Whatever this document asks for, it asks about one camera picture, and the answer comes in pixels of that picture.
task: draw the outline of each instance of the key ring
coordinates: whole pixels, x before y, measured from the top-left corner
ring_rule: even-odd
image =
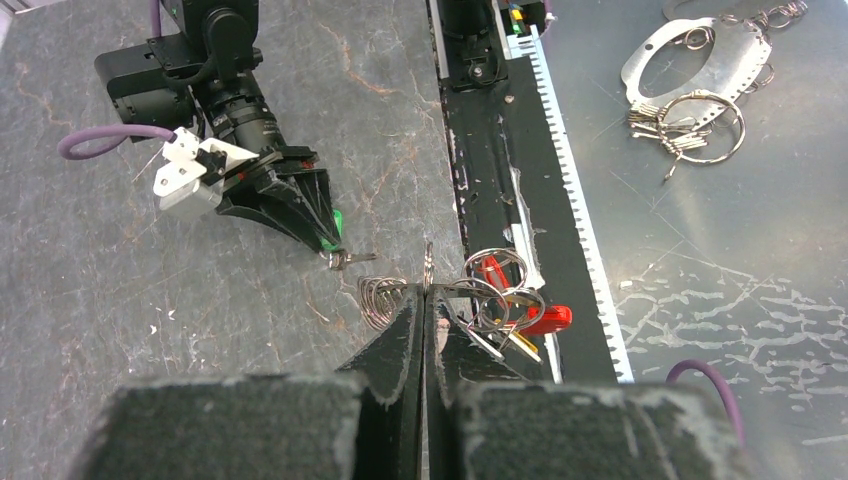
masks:
[[[717,95],[717,94],[710,92],[708,90],[695,90],[695,91],[689,92],[687,94],[684,94],[684,95],[681,95],[681,96],[675,98],[674,100],[668,102],[663,108],[660,109],[659,113],[657,114],[657,136],[659,136],[659,138],[660,138],[660,143],[668,143],[670,141],[670,139],[668,137],[668,133],[666,132],[667,125],[665,125],[663,123],[663,120],[668,115],[668,112],[675,105],[677,105],[681,102],[688,101],[688,100],[706,100],[706,101],[716,102],[716,103],[720,103],[720,104],[724,105],[725,107],[733,110],[733,113],[736,115],[736,121],[738,121],[738,123],[739,123],[739,138],[736,140],[736,144],[733,145],[733,148],[731,148],[729,152],[725,153],[724,155],[722,155],[720,157],[716,157],[716,158],[709,158],[709,159],[694,158],[694,157],[690,157],[688,155],[685,155],[682,151],[677,152],[677,158],[674,160],[674,163],[672,164],[671,169],[666,174],[665,180],[668,180],[668,179],[671,178],[671,176],[674,174],[674,170],[677,168],[677,162],[679,162],[680,160],[685,160],[687,162],[694,163],[694,164],[697,164],[697,165],[711,165],[711,164],[714,164],[714,163],[723,162],[723,161],[727,160],[728,158],[732,157],[733,154],[736,153],[736,151],[739,150],[739,148],[742,146],[742,142],[745,141],[746,127],[745,127],[745,118],[742,116],[742,110],[740,110],[739,107],[736,106],[735,103],[733,103],[732,101],[722,97],[721,95]]]

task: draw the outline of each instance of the cable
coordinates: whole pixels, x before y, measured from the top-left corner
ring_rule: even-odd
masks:
[[[114,150],[129,137],[159,137],[168,142],[174,141],[176,134],[167,128],[154,127],[152,125],[109,125],[106,127],[88,128],[72,133],[59,142],[58,150],[66,160],[88,160],[99,157],[106,152]],[[74,152],[74,147],[92,140],[103,138],[110,139],[103,145],[94,149]]]
[[[742,425],[742,413],[739,411],[739,405],[736,403],[736,397],[733,396],[733,391],[730,389],[730,385],[727,384],[727,381],[724,380],[721,373],[719,373],[712,365],[701,360],[683,360],[672,367],[668,372],[668,376],[665,379],[666,383],[677,382],[680,374],[686,370],[698,370],[706,375],[711,382],[713,382],[716,390],[718,390],[719,397],[721,397],[721,403],[724,404],[724,410],[727,412],[727,418],[730,419],[731,425],[733,425],[734,430],[736,430],[736,437],[739,439],[739,445],[744,447],[745,427]]]
[[[159,16],[159,0],[150,0],[150,25],[153,27],[153,38],[162,36],[162,19]]]

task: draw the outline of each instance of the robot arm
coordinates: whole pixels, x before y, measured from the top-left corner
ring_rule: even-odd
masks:
[[[315,252],[337,249],[329,176],[315,168],[315,152],[285,142],[252,73],[262,62],[253,47],[258,0],[161,3],[180,33],[95,60],[124,124],[177,134],[164,148],[170,163],[156,177],[160,208],[189,219],[215,209],[274,228]],[[210,125],[213,139],[186,130],[195,119]]]

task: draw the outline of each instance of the yellow component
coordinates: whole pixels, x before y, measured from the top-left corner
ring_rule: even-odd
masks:
[[[524,335],[522,335],[518,332],[512,332],[512,334],[515,335],[515,338],[517,338],[521,343],[526,345],[527,348],[529,348],[530,350],[533,350],[533,353],[539,353],[539,347],[537,347],[536,345],[533,345],[530,342],[530,340],[527,340],[527,337],[525,337]]]

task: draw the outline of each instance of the green component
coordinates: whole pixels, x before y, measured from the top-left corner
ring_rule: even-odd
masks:
[[[336,220],[336,228],[339,229],[339,237],[341,237],[344,235],[344,217],[342,217],[342,212],[333,210],[333,218]],[[339,249],[339,245],[333,245],[324,238],[321,239],[321,246],[328,252],[334,252]]]

